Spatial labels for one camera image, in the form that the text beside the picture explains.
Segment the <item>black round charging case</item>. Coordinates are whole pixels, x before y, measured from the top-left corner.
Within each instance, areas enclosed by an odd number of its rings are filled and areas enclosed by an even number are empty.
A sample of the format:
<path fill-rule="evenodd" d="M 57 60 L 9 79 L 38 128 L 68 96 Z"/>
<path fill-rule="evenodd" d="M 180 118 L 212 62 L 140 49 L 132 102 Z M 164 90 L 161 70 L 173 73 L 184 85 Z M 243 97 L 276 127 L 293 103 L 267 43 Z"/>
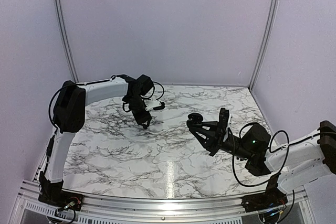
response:
<path fill-rule="evenodd" d="M 188 120 L 186 121 L 187 127 L 196 127 L 202 125 L 203 116 L 199 113 L 191 113 L 188 115 Z"/>

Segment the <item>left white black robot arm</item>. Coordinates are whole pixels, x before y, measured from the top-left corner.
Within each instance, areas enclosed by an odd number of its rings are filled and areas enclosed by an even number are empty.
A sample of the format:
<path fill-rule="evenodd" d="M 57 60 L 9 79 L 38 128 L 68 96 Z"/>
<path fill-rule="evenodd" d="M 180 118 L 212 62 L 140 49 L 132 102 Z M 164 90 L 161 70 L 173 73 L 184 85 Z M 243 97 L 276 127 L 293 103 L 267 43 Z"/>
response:
<path fill-rule="evenodd" d="M 121 97 L 136 123 L 146 129 L 152 117 L 144 97 L 153 88 L 153 81 L 144 74 L 136 79 L 121 74 L 92 82 L 63 83 L 48 107 L 50 122 L 56 129 L 46 150 L 47 165 L 40 176 L 41 192 L 48 200 L 56 206 L 66 202 L 66 193 L 62 190 L 64 165 L 71 142 L 85 123 L 86 106 Z"/>

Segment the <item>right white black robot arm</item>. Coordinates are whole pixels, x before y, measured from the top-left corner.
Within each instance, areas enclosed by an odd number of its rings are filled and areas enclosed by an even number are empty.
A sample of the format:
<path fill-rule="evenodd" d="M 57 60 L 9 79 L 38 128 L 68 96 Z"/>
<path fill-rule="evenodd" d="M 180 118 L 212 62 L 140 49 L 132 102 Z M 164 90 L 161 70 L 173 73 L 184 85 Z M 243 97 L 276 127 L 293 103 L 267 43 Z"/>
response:
<path fill-rule="evenodd" d="M 280 192 L 289 193 L 335 173 L 335 125 L 329 121 L 320 122 L 308 135 L 277 148 L 271 147 L 274 138 L 259 123 L 250 123 L 244 136 L 235 136 L 227 119 L 204 122 L 199 114 L 193 114 L 186 125 L 210 156 L 224 151 L 244 161 L 252 175 L 270 176 L 266 184 L 274 187 L 260 195 L 265 207 L 273 206 Z"/>

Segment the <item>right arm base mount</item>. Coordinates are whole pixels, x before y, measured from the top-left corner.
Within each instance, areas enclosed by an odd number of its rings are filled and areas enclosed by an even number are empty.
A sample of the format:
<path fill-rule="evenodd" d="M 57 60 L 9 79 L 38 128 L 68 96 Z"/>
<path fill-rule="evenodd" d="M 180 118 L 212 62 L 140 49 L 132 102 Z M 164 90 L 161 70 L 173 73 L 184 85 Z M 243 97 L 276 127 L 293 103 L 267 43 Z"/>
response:
<path fill-rule="evenodd" d="M 246 212 L 260 211 L 278 206 L 284 206 L 287 202 L 287 195 L 278 188 L 279 175 L 273 175 L 263 193 L 256 193 L 242 198 L 242 207 Z"/>

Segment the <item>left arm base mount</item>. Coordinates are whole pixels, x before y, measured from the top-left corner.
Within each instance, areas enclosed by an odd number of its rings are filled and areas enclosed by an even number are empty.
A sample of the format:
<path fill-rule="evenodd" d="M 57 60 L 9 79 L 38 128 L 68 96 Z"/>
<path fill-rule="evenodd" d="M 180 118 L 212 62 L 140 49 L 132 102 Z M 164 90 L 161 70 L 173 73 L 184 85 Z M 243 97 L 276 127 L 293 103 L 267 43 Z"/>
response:
<path fill-rule="evenodd" d="M 57 183 L 52 183 L 48 180 L 44 172 L 39 174 L 39 189 L 40 194 L 38 200 L 48 205 L 56 206 L 65 209 L 70 203 L 74 203 L 69 208 L 80 211 L 83 204 L 83 194 L 74 193 L 63 190 L 64 181 L 61 180 Z"/>

